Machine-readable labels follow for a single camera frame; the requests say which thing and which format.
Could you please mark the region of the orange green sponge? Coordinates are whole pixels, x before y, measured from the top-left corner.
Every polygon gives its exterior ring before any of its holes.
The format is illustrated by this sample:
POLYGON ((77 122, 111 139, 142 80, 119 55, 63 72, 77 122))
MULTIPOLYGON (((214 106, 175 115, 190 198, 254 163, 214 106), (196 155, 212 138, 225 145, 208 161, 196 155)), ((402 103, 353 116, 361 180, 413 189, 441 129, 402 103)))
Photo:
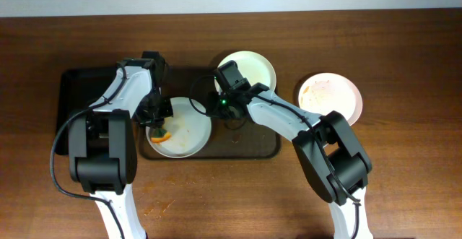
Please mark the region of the orange green sponge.
POLYGON ((152 143, 162 143, 171 137, 171 133, 163 127, 153 128, 149 133, 149 140, 152 143))

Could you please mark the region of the pale green plate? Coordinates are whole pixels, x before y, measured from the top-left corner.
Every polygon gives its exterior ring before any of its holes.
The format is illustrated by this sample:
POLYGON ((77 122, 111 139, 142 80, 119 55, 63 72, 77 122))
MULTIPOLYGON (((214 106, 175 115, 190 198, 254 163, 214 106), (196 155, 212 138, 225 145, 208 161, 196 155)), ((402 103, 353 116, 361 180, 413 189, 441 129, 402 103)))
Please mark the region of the pale green plate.
POLYGON ((205 147, 212 133, 212 120, 191 106, 187 97, 170 99, 173 117, 165 119, 164 129, 171 137, 160 143, 151 141, 152 131, 145 128, 145 137, 153 150, 169 158, 190 157, 205 147))

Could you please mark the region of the cream white plate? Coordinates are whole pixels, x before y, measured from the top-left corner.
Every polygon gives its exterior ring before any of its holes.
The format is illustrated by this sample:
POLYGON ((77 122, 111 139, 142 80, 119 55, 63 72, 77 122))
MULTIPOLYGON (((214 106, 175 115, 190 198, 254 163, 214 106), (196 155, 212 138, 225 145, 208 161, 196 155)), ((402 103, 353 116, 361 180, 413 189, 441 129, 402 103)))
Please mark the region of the cream white plate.
POLYGON ((276 73, 272 64, 261 54, 252 51, 237 51, 226 56, 219 67, 228 61, 234 61, 243 78, 248 80, 248 86, 240 87, 239 91, 247 91, 256 83, 276 90, 276 73))

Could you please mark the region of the pinkish white plate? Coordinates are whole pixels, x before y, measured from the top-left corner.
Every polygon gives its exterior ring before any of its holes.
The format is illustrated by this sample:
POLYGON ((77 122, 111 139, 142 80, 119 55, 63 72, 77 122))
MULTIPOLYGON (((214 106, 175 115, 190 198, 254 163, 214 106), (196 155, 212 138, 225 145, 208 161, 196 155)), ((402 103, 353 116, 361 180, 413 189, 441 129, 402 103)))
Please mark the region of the pinkish white plate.
POLYGON ((318 73, 308 77, 301 85, 297 101, 299 107, 311 113, 327 115, 336 111, 345 117, 350 126, 362 114, 363 100, 357 86, 339 74, 318 73))

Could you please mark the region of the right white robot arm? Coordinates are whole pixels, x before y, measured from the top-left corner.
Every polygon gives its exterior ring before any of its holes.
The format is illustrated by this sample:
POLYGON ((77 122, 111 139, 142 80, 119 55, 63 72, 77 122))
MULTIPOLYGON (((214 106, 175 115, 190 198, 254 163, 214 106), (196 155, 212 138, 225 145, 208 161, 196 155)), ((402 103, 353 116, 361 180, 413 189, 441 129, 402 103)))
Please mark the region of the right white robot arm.
POLYGON ((342 114, 308 112, 263 84, 209 92, 206 113, 247 118, 291 141, 308 184, 329 206, 334 237, 372 237, 364 205, 372 163, 342 114))

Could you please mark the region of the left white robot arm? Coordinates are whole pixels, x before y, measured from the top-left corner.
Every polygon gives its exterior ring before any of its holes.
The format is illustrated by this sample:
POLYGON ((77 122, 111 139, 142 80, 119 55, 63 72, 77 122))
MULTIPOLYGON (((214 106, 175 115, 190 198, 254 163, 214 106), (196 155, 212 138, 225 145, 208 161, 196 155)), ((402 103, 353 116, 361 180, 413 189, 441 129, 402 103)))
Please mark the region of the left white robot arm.
POLYGON ((132 124, 167 136, 162 126, 173 109, 160 90, 166 69, 157 52, 119 61, 107 90, 69 124, 71 179, 97 204, 109 238, 147 237, 132 189, 137 170, 132 124))

